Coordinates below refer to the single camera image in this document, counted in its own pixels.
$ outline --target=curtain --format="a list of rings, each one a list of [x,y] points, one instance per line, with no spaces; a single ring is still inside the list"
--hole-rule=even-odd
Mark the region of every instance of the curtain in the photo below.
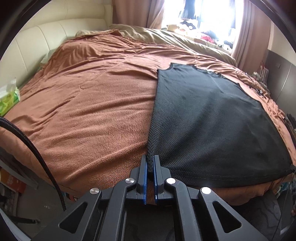
[[[235,0],[236,31],[232,54],[238,68],[252,74],[260,66],[268,47],[270,19],[249,0]]]
[[[113,0],[113,23],[161,29],[165,0]]]

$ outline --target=orange box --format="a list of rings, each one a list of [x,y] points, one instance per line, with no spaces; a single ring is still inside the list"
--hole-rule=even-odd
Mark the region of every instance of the orange box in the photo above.
[[[12,176],[9,172],[1,169],[1,182],[6,186],[10,187],[14,191],[24,193],[26,189],[26,184],[18,180],[16,177]]]

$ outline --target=gray wall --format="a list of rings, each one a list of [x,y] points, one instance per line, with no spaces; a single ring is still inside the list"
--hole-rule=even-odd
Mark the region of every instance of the gray wall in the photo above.
[[[269,69],[267,87],[271,98],[285,114],[296,117],[296,66],[270,50],[265,66]]]

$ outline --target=triangular cutout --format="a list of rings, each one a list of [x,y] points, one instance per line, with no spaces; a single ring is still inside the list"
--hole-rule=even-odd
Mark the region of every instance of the triangular cutout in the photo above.
[[[214,209],[225,233],[230,233],[242,226],[242,224],[228,212],[219,202],[213,202]]]
[[[59,224],[59,227],[74,234],[78,228],[81,218],[85,212],[87,203],[83,202],[77,207],[64,221]]]

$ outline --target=orange blanket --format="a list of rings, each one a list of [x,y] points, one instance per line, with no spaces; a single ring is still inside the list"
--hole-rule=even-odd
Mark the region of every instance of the orange blanket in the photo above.
[[[167,69],[171,62],[219,71],[250,90],[240,81],[249,78],[215,58],[123,38],[117,30],[108,30],[62,44],[21,90],[21,102],[5,117],[35,144],[64,191],[81,196],[92,187],[105,189],[128,177],[146,153],[157,69]],[[254,98],[265,98],[263,107],[295,161],[291,137],[281,124],[283,113],[269,96],[253,92]],[[0,136],[1,147],[49,181],[18,138],[4,129]],[[238,205],[281,181],[214,190]]]

